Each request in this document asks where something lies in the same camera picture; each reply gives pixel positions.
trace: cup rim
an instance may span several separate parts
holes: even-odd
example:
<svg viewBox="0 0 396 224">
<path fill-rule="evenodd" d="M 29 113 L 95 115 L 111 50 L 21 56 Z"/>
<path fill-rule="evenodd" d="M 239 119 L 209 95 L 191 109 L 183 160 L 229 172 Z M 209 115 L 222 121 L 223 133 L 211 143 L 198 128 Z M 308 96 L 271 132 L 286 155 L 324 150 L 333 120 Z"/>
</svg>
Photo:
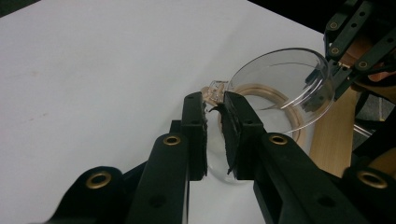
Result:
<svg viewBox="0 0 396 224">
<path fill-rule="evenodd" d="M 306 98 L 309 97 L 309 96 L 304 97 L 304 96 L 307 94 L 307 92 L 308 92 L 309 90 L 312 90 L 312 89 L 314 89 L 314 90 L 313 90 L 311 93 L 316 92 L 316 91 L 321 87 L 321 85 L 323 84 L 323 81 L 330 80 L 330 82 L 331 82 L 331 88 L 332 88 L 332 89 L 331 89 L 331 91 L 332 91 L 332 97 L 331 97 L 329 103 L 327 103 L 326 106 L 325 106 L 324 108 L 322 108 L 322 111 L 321 111 L 317 116 L 315 116 L 314 118 L 312 118 L 312 119 L 310 119 L 310 120 L 308 120 L 308 121 L 304 121 L 303 124 L 300 125 L 300 127 L 292 128 L 290 131 L 285 131 L 285 132 L 283 132 L 283 133 L 293 133 L 293 132 L 296 132 L 296 131 L 298 131 L 298 130 L 301 130 L 302 128 L 305 128 L 306 126 L 308 126 L 308 125 L 314 123 L 315 121 L 317 121 L 318 119 L 320 119 L 324 114 L 326 114 L 326 112 L 327 112 L 327 111 L 330 109 L 330 107 L 332 106 L 332 103 L 333 103 L 333 100 L 334 100 L 334 90 L 333 90 L 332 74 L 330 73 L 329 63 L 328 63 L 327 60 L 323 57 L 323 55 L 321 55 L 320 53 L 318 53 L 318 52 L 315 51 L 315 50 L 307 49 L 307 48 L 285 48 L 285 49 L 276 49 L 276 50 L 273 50 L 273 51 L 264 53 L 264 54 L 260 55 L 259 57 L 256 57 L 255 59 L 249 61 L 249 62 L 246 63 L 244 66 L 242 66 L 242 67 L 233 75 L 233 77 L 230 79 L 230 85 L 228 85 L 227 89 L 230 89 L 230 88 L 231 88 L 232 83 L 233 83 L 233 79 L 234 79 L 235 77 L 237 77 L 238 74 L 239 74 L 242 70 L 244 70 L 247 66 L 249 66 L 251 63 L 253 63 L 253 62 L 255 62 L 255 61 L 259 60 L 260 58 L 265 57 L 265 56 L 267 56 L 267 55 L 274 54 L 274 53 L 278 53 L 278 52 L 280 52 L 280 51 L 286 51 L 286 50 L 299 50 L 299 51 L 303 51 L 303 52 L 307 52 L 307 53 L 310 53 L 310 54 L 315 55 L 315 56 L 319 59 L 319 62 L 324 64 L 323 66 L 325 66 L 326 72 L 322 73 L 322 74 L 323 74 L 322 78 L 316 78 L 309 86 L 307 86 L 307 88 L 304 88 L 302 91 L 300 91 L 299 93 L 297 93 L 295 97 L 292 97 L 291 100 L 287 101 L 284 105 L 282 105 L 282 108 L 285 108 L 285 107 L 290 106 L 290 105 L 295 106 L 295 105 L 300 104 L 301 102 L 304 101 L 304 99 L 306 99 Z"/>
</svg>

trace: clear plastic cup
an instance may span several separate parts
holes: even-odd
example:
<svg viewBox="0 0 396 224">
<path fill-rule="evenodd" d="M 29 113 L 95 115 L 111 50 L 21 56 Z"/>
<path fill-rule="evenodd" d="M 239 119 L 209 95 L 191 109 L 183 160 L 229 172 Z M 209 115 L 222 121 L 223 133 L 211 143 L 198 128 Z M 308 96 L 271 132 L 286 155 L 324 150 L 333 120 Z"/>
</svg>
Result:
<svg viewBox="0 0 396 224">
<path fill-rule="evenodd" d="M 207 95 L 220 103 L 222 90 L 245 96 L 267 132 L 289 135 L 300 147 L 306 138 L 304 127 L 325 114 L 334 97 L 328 62 L 312 49 L 301 48 L 263 54 L 243 66 L 229 82 L 213 81 Z M 224 161 L 214 154 L 219 154 L 218 149 L 209 148 L 209 170 L 233 182 L 223 174 L 226 169 L 221 166 L 226 165 L 220 163 Z"/>
</svg>

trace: white surface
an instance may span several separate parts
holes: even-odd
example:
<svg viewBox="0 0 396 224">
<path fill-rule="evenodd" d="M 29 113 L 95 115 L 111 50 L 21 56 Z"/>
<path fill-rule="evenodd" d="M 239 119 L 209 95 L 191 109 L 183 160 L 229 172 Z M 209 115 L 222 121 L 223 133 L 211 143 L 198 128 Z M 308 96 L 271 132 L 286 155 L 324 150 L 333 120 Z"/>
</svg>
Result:
<svg viewBox="0 0 396 224">
<path fill-rule="evenodd" d="M 244 0 L 42 0 L 0 19 L 0 223 L 50 218 L 96 166 L 126 172 L 185 95 L 322 34 Z M 263 223 L 251 183 L 191 183 L 190 223 Z"/>
</svg>

